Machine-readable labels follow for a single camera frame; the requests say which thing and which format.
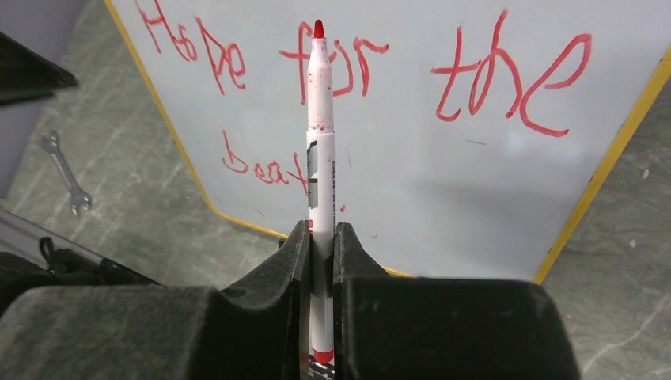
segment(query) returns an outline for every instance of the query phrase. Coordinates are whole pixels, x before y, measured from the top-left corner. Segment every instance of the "marker barrel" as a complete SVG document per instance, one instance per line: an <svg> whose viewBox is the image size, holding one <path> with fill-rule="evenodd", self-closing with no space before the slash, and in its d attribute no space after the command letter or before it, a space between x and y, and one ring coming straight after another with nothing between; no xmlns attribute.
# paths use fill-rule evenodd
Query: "marker barrel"
<svg viewBox="0 0 671 380"><path fill-rule="evenodd" d="M310 342L315 359L333 359L333 241L336 233L336 134L333 73L326 39L312 39L308 63L308 217L313 287Z"/></svg>
<svg viewBox="0 0 671 380"><path fill-rule="evenodd" d="M336 134L307 132L308 217L313 289L310 340L315 352L333 350L333 244L336 232Z"/></svg>

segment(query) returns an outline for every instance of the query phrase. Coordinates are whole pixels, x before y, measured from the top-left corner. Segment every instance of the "gray floor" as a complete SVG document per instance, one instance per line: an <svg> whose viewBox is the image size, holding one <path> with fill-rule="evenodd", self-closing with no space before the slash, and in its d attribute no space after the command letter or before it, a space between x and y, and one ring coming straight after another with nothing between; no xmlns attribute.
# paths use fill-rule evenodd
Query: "gray floor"
<svg viewBox="0 0 671 380"><path fill-rule="evenodd" d="M101 1L87 6L64 66L79 90L52 101L33 135L58 131L81 218L33 143L6 207L163 283L224 287L276 241L212 213L173 145ZM671 85L662 91L544 286L585 379L671 379Z"/></svg>

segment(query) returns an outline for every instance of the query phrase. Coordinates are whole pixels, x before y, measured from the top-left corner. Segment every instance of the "yellow whiteboard frame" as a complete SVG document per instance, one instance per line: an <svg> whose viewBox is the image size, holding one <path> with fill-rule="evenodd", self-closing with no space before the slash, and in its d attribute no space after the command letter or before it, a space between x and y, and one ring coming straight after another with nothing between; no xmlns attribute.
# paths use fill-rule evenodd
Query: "yellow whiteboard frame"
<svg viewBox="0 0 671 380"><path fill-rule="evenodd" d="M123 41L128 47L128 51L133 56L135 65L138 67L138 70L142 75L142 79L144 79L147 89L149 89L151 97L154 99L154 103L156 103L158 110L161 112L163 120L165 121L165 125L168 126L170 134L172 135L172 138L175 140L175 144L177 145L177 148L179 148L182 154L182 158L186 162L189 171L191 171L191 175L193 176L195 183L198 185L198 189L200 190L200 193L203 195L203 199L205 200L205 203L207 203L207 206L216 215L224 218L229 222L233 222L241 226L251 228L252 230L257 230L264 234L275 236L277 238L286 238L285 234L281 234L279 232L263 228L262 226L257 226L242 221L240 219L224 215L219 210L217 210L216 207L214 207L214 205L210 201L210 198L207 196L207 193L205 192L205 188L200 183L198 174L196 174L195 170L193 169L193 164L191 163L191 160L189 159L187 152L184 149L184 146L182 145L180 139L177 137L175 127L172 125L172 122L168 118L168 114L165 112L165 108L161 103L161 99L158 97L158 94L156 94L156 89L154 88L154 85L151 83L149 75L146 73L146 70L142 65L142 62L140 61L138 52L135 50L135 47L133 46L133 43L131 42L131 39L128 36L128 33L126 32L126 29L123 27L123 24L119 19L119 14L116 12L116 9L114 9L112 0L105 0L105 5L107 6L109 13L112 16L112 19L114 20L114 23L116 24L116 27L118 28L119 33L123 38ZM571 212L571 216L569 216L567 222L564 224L564 227L559 232L559 236L557 237L554 244L550 248L548 255L545 257L545 261L540 266L540 269L533 278L534 283L543 282L545 276L548 274L548 272L550 272L550 268L557 260L557 257L559 256L562 249L568 242L568 239L571 237L571 234L573 233L575 228L578 226L578 223L582 219L582 216L585 214L587 208L590 206L590 204L594 200L594 197L599 192L599 189L601 188L604 181L606 180L606 177L612 170L612 167L615 165L617 159L622 154L624 147L626 147L627 144L629 143L629 140L631 139L634 132L641 124L641 121L643 121L643 117L647 114L654 100L657 99L657 95L662 90L662 87L664 87L664 84L669 79L669 77L671 77L671 45L669 45L669 48L664 54L664 57L660 60L657 69L654 71L652 78L650 78L650 80L646 84L645 89L643 89L643 93L641 94L639 99L634 103L633 109L629 113L629 116L627 116L627 119L622 124L622 128L620 129L617 136L613 140L612 145L606 151L604 158L601 160L601 164L599 164L597 171L594 172L594 177L587 184L587 187L585 188L585 191L582 193L580 200L576 204L573 212ZM385 268L385 270L393 276L414 277L413 275L397 271L396 269L386 267L383 268Z"/></svg>

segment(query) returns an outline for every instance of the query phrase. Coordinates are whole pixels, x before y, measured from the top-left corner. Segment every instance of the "metal wrench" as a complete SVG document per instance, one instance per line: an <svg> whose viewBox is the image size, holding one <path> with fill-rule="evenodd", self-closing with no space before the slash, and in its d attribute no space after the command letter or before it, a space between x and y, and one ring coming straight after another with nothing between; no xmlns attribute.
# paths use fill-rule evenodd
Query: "metal wrench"
<svg viewBox="0 0 671 380"><path fill-rule="evenodd" d="M54 160L54 163L56 164L56 169L61 173L67 191L70 192L70 207L72 213L79 216L80 206L84 207L84 210L90 210L91 196L88 192L82 190L74 179L74 175L59 148L59 134L56 133L56 131L49 131L49 136L43 136L40 140L40 146L51 155L51 159Z"/></svg>

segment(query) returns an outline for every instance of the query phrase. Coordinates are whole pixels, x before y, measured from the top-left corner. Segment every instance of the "red handwriting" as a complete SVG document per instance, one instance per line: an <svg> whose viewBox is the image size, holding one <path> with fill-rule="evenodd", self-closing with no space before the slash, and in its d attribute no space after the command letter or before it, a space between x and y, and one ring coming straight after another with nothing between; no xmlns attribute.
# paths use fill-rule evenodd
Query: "red handwriting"
<svg viewBox="0 0 671 380"><path fill-rule="evenodd" d="M233 152L233 149L231 149L229 143L229 136L226 134L226 131L223 131L223 135L224 145L226 146L226 153L228 154L228 158L222 158L224 166L234 171L235 173L246 174L249 171L249 165L247 165L247 162L243 161ZM290 171L286 171L285 173L289 177L293 177L302 184L305 196L307 196L308 180L303 177L301 164L298 162L298 153L294 153L294 168L296 169L295 173ZM260 163L256 163L254 165L254 175L265 184L289 184L289 181L284 178L282 168L280 168L279 163L276 161L265 165L265 167Z"/></svg>
<svg viewBox="0 0 671 380"><path fill-rule="evenodd" d="M471 93L468 98L468 110L471 113L471 115L475 115L480 110L480 107L482 107L483 102L487 97L487 93L489 92L491 86L491 80L495 72L496 59L500 58L503 61L503 63L506 64L508 70L510 71L510 75L513 78L515 87L514 88L515 98L513 100L512 105L510 106L510 110L506 113L506 118L509 119L515 114L515 112L519 110L520 118L525 126L533 129L534 131L540 132L544 135L554 137L564 136L566 133L568 133L569 131L568 129L557 131L539 125L538 123L530 119L527 107L531 96L552 76L552 74L557 70L557 68L559 68L559 66L571 54L571 52L579 44L582 44L582 60L578 65L578 68L574 71L574 73L568 79L561 82L546 84L544 88L562 89L564 87L572 85L580 77L582 72L587 67L589 57L591 56L592 36L590 34L581 34L576 36L564 48L564 50L559 54L555 62L552 63L552 65L543 73L543 75L541 75L540 78L538 78L526 91L524 91L521 83L521 76L519 70L517 69L517 65L510 57L508 52L505 49L499 47L499 37L501 33L501 27L503 26L503 22L505 21L507 15L508 11L503 10L501 12L501 15L499 16L499 19L496 21L489 54L484 59L481 59L479 61L476 61L475 63L471 63L468 65L461 64L461 49L462 49L461 45L462 45L463 32L461 30L461 27L457 28L457 46L454 54L453 65L451 67L438 67L433 68L431 70L431 73L433 74L449 75L447 85L445 86L445 90L443 91L441 99L438 102L438 107L436 108L436 117L439 118L440 120L447 122L454 121L457 119L457 117L459 117L459 115L461 114L461 108L458 108L452 115L449 116L443 114L443 108L445 107L445 102L447 101L449 92L452 89L454 81L457 79L457 75L469 71L476 71L476 75L473 79L473 83L471 86ZM487 67L487 75L484 79L482 93L480 94L479 97L476 98L478 82L485 67Z"/></svg>
<svg viewBox="0 0 671 380"><path fill-rule="evenodd" d="M176 36L175 33L170 28L170 25L163 14L163 9L158 0L154 0L154 5L156 7L156 12L158 14L155 18L150 18L147 16L144 10L138 4L138 0L135 0L135 5L138 7L138 12L145 23L147 32L149 32L154 46L156 46L156 51L159 54L163 54L161 50L161 45L158 43L156 36L152 27L157 25L163 25L165 31L168 33L172 45L175 47L177 52L181 57L187 62L196 62L198 61L198 52L193 41L185 36L187 29L182 24L177 24L177 31L179 34ZM212 70L212 75L214 76L214 81L217 83L219 92L222 95L225 95L224 86L222 84L222 74L224 72L224 67L227 67L230 80L234 86L238 89L245 89L245 84L242 84L238 81L240 77L245 75L245 60L242 56L240 48L237 44L232 43L224 46L212 34L207 30L203 24L203 20L200 17L194 17L195 23L198 26L200 36L203 39L203 45L207 53L207 58L210 61L210 69Z"/></svg>
<svg viewBox="0 0 671 380"><path fill-rule="evenodd" d="M302 22L298 26L298 52L291 53L288 51L280 50L279 54L289 59L296 59L298 61L298 77L301 86L301 104L305 104L305 62L310 59L310 54L305 52L305 37L312 37L313 29L306 22ZM345 65L347 66L347 84L341 89L334 89L333 96L339 97L346 93L352 92L354 90L354 69L352 67L352 62L350 55L347 53L345 48L340 43L340 40L334 40L333 44L335 45L336 51L329 55L331 62L334 62L338 57L338 54L343 56ZM361 79L362 79L362 90L361 95L365 96L368 93L368 88L370 85L370 69L368 66L368 59L363 54L363 49L366 48L373 53L384 54L389 50L389 44L377 46L372 42L363 39L355 38L352 43L354 51L357 55L358 65L361 70Z"/></svg>

